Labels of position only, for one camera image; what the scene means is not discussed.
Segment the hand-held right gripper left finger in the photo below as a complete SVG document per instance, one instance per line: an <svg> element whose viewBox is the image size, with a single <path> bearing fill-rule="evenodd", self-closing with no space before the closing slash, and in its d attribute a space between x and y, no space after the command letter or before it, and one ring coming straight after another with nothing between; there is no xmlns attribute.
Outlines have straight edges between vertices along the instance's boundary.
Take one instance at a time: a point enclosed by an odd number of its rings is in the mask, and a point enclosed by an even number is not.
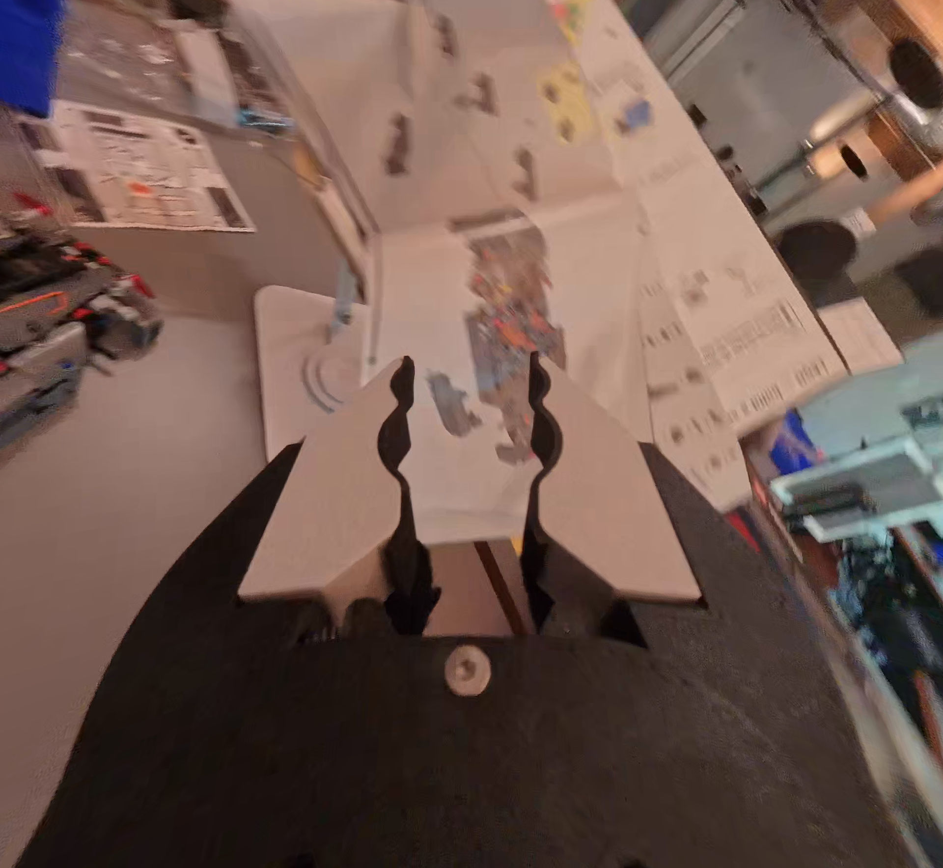
<svg viewBox="0 0 943 868"><path fill-rule="evenodd" d="M415 364L393 360L300 449L239 587L244 602L321 603L340 626L373 601L401 635L421 636L439 603L402 471Z"/></svg>

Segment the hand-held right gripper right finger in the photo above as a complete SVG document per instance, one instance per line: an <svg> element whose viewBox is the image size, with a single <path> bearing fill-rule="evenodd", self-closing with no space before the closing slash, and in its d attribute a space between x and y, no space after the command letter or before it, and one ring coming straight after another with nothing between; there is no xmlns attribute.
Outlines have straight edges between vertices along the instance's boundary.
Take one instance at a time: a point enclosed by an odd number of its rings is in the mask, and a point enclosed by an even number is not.
<svg viewBox="0 0 943 868"><path fill-rule="evenodd" d="M642 636L633 605L701 605L701 587L637 440L556 364L529 356L539 463L520 556L544 636Z"/></svg>

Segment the grey black lego car model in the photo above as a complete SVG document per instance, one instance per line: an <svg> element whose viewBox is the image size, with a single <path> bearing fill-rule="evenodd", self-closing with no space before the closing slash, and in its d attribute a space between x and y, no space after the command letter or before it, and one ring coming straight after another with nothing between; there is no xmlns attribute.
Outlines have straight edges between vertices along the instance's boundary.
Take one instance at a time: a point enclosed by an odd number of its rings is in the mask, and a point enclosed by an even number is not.
<svg viewBox="0 0 943 868"><path fill-rule="evenodd" d="M159 340L153 292L15 191L1 222L1 449L76 400L95 357L137 359Z"/></svg>

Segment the instruction booklet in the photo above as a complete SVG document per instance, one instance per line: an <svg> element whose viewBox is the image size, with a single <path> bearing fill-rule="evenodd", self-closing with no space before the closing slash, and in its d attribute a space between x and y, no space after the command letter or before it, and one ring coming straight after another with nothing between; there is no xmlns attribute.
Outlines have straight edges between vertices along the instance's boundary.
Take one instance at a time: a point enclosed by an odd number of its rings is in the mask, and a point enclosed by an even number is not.
<svg viewBox="0 0 943 868"><path fill-rule="evenodd" d="M365 221L363 375L416 365L419 537L517 534L529 355L644 440L641 210L544 0L230 0Z"/></svg>

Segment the lego sticker sheet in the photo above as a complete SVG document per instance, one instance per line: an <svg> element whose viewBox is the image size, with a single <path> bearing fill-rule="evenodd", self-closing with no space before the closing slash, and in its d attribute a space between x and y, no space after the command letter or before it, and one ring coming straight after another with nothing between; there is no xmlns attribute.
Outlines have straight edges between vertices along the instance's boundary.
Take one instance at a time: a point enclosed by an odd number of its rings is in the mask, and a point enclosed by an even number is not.
<svg viewBox="0 0 943 868"><path fill-rule="evenodd" d="M202 131L57 100L16 128L64 204L68 225L251 234L253 220Z"/></svg>

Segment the clear bag of lego parts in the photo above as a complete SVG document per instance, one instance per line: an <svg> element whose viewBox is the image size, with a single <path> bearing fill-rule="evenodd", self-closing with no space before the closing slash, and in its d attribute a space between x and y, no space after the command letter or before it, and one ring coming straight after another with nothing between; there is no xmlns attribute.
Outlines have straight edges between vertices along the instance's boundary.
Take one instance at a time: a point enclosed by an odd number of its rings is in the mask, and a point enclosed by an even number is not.
<svg viewBox="0 0 943 868"><path fill-rule="evenodd" d="M58 93L275 137L293 122L266 75L226 28L163 18L131 0L67 0Z"/></svg>

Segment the white stand with metal arms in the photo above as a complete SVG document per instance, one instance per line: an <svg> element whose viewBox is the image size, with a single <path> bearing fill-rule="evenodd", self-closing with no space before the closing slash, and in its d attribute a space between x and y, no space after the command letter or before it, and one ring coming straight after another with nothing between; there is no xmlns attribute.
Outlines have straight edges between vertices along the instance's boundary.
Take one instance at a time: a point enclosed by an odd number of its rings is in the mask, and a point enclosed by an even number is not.
<svg viewBox="0 0 943 868"><path fill-rule="evenodd" d="M300 441L361 386L369 309L353 271L342 265L335 296L282 285L253 298L266 458Z"/></svg>

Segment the large printed paper sheet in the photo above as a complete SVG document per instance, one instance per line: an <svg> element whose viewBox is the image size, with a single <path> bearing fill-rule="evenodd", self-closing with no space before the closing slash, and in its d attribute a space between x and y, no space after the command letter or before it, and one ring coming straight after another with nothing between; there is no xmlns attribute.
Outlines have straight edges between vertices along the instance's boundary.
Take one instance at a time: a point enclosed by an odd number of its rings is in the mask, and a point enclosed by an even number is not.
<svg viewBox="0 0 943 868"><path fill-rule="evenodd" d="M656 447L719 512L751 487L740 440L849 376L612 0L545 0L642 208L639 324Z"/></svg>

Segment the black round stool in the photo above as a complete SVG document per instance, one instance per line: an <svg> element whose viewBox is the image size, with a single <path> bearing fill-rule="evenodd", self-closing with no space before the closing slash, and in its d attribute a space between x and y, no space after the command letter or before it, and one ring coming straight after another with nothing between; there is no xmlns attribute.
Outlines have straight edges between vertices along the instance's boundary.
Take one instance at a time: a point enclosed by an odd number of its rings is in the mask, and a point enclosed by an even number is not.
<svg viewBox="0 0 943 868"><path fill-rule="evenodd" d="M942 70L921 42L905 38L895 43L888 51L888 68L900 94L914 106L942 108Z"/></svg>
<svg viewBox="0 0 943 868"><path fill-rule="evenodd" d="M811 294L843 275L855 260L858 240L837 221L815 219L783 230L776 249L796 285Z"/></svg>

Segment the blue storage bin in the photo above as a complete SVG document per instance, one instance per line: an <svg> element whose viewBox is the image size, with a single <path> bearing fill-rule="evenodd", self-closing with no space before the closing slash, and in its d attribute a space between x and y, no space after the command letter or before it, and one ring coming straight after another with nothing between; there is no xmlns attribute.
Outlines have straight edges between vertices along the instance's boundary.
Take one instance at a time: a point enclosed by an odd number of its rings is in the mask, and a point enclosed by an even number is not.
<svg viewBox="0 0 943 868"><path fill-rule="evenodd" d="M3 105L49 116L64 10L64 0L1 0Z"/></svg>

